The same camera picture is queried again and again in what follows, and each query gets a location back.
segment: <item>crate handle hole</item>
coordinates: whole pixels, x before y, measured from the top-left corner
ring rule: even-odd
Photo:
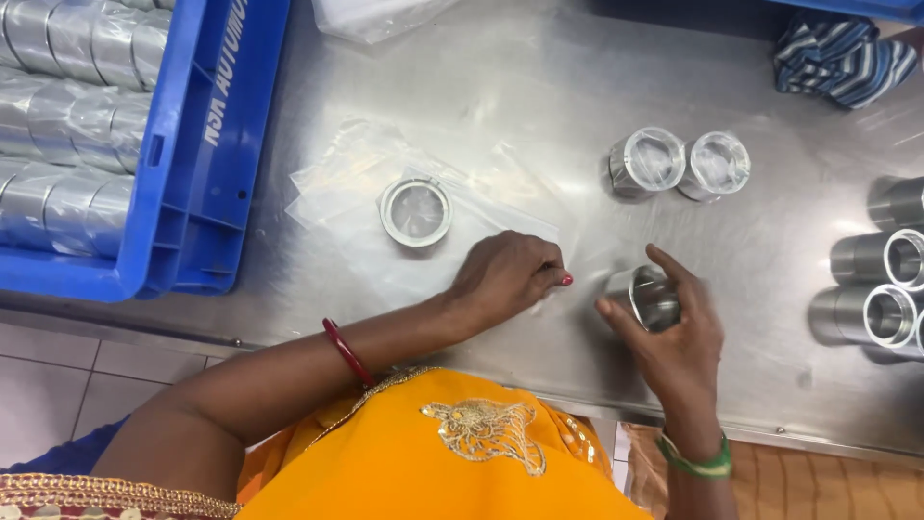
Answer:
[[[154,134],[154,142],[151,145],[151,152],[148,154],[148,165],[158,167],[161,165],[161,154],[164,152],[164,136]]]

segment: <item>green bangle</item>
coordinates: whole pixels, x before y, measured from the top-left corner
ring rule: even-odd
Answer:
[[[728,478],[732,475],[732,454],[728,451],[728,438],[725,432],[722,432],[722,451],[703,464],[694,464],[683,458],[674,443],[663,432],[655,443],[668,464],[690,475],[705,478]]]

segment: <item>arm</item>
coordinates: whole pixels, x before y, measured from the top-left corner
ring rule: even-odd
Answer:
[[[639,371],[661,401],[668,437],[684,458],[704,463],[721,449],[715,402],[722,324],[696,277],[654,245],[646,252],[677,286],[680,323],[651,334],[615,302],[600,299],[597,311],[631,349]],[[672,520],[738,517],[727,478],[695,477],[670,466],[667,488]]]
[[[506,231],[472,248],[448,291],[340,333],[374,374],[466,340],[569,283],[558,246]],[[247,446],[358,380],[324,334],[236,357],[142,405],[92,474],[234,501]]]

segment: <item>hand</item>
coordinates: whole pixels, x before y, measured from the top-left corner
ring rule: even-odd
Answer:
[[[645,251],[676,284],[680,323],[652,334],[616,302],[600,299],[597,311],[632,351],[669,420],[672,415],[691,414],[714,418],[722,324],[706,288],[695,276],[653,244]]]
[[[557,245],[504,231],[474,245],[443,296],[460,312],[467,337],[530,308],[554,286],[574,281]]]

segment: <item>woman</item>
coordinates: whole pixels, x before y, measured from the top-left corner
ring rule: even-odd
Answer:
[[[722,328],[697,279],[647,252],[677,285],[680,324],[650,334],[613,302],[597,311],[663,405],[670,517],[737,518],[715,412]],[[359,392],[374,384],[367,374],[467,340],[571,282],[555,244],[513,231],[485,239],[425,302],[326,325],[164,390],[91,477],[4,476],[0,517],[646,518],[613,485],[592,429],[524,390],[417,368]]]

